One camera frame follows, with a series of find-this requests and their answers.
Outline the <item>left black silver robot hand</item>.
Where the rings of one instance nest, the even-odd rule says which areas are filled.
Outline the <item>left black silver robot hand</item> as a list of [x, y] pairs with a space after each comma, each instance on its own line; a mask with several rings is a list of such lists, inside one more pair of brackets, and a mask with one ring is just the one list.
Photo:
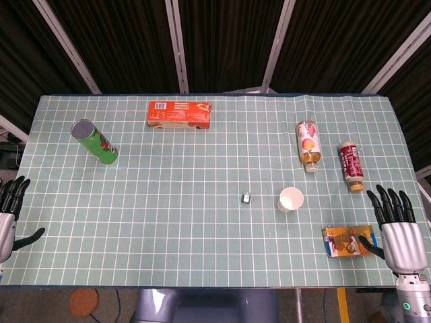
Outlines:
[[41, 227], [31, 236], [15, 238], [25, 192], [30, 183], [31, 179], [20, 176], [1, 186], [1, 263], [8, 260], [12, 252], [36, 242], [46, 230]]

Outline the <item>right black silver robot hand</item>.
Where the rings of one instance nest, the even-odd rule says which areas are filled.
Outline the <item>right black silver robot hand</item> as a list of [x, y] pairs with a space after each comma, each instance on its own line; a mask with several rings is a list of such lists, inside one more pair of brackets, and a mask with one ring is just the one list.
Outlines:
[[365, 249], [383, 259], [395, 273], [414, 275], [428, 268], [428, 257], [423, 233], [409, 197], [402, 190], [395, 192], [376, 185], [379, 195], [367, 190], [383, 246], [375, 246], [365, 236], [358, 239]]

